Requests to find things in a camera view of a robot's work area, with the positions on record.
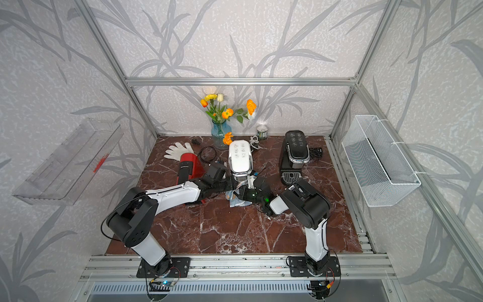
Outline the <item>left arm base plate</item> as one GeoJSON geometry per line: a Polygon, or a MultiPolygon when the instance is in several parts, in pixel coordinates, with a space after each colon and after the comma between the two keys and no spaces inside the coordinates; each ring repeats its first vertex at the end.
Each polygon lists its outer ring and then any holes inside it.
{"type": "Polygon", "coordinates": [[[164,257],[155,266],[144,259],[141,260],[137,271],[137,278],[187,278],[191,263],[190,257],[164,257]]]}

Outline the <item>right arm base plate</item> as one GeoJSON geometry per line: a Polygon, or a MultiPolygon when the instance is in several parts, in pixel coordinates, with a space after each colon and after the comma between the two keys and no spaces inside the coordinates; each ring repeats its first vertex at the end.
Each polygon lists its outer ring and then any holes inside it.
{"type": "Polygon", "coordinates": [[[288,256],[286,264],[293,278],[338,278],[341,276],[340,262],[334,255],[324,257],[318,262],[305,256],[288,256]]]}

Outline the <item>colourful striped cloth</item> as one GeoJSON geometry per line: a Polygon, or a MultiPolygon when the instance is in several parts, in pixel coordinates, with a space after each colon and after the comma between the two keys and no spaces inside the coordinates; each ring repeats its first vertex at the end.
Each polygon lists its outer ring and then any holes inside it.
{"type": "Polygon", "coordinates": [[[230,203],[230,208],[249,206],[255,202],[257,192],[254,180],[248,178],[242,182],[235,182],[232,190],[225,193],[225,198],[230,203]]]}

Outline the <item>white coffee machine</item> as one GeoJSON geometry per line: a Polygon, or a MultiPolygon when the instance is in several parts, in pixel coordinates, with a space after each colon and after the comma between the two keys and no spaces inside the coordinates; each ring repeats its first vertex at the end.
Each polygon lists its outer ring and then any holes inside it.
{"type": "Polygon", "coordinates": [[[253,170],[251,146],[246,140],[235,140],[229,146],[228,163],[231,175],[238,182],[247,180],[253,170]]]}

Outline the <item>red coffee machine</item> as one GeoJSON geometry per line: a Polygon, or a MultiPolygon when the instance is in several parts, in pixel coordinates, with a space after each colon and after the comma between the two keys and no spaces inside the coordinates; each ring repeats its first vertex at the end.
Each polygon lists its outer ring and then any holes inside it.
{"type": "Polygon", "coordinates": [[[177,184],[182,184],[191,179],[200,178],[204,173],[205,169],[198,156],[193,153],[184,153],[180,158],[177,184]]]}

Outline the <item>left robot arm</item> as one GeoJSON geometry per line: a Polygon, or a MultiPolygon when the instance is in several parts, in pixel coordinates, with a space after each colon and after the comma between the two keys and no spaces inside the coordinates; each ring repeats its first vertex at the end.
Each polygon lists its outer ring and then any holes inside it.
{"type": "Polygon", "coordinates": [[[133,187],[101,225],[107,226],[145,263],[155,267],[169,258],[150,232],[155,217],[176,206],[200,202],[212,195],[234,190],[236,181],[227,172],[226,166],[215,162],[202,177],[175,186],[147,191],[133,187]]]}

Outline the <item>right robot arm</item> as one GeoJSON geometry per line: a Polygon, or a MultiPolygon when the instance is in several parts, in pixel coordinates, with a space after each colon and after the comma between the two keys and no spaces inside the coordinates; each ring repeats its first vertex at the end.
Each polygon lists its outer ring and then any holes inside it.
{"type": "Polygon", "coordinates": [[[267,216],[276,216],[291,211],[305,228],[305,258],[313,274],[318,274],[329,261],[327,244],[327,221],[331,204],[321,192],[300,178],[279,195],[274,195],[263,177],[241,185],[236,197],[261,206],[267,216]]]}

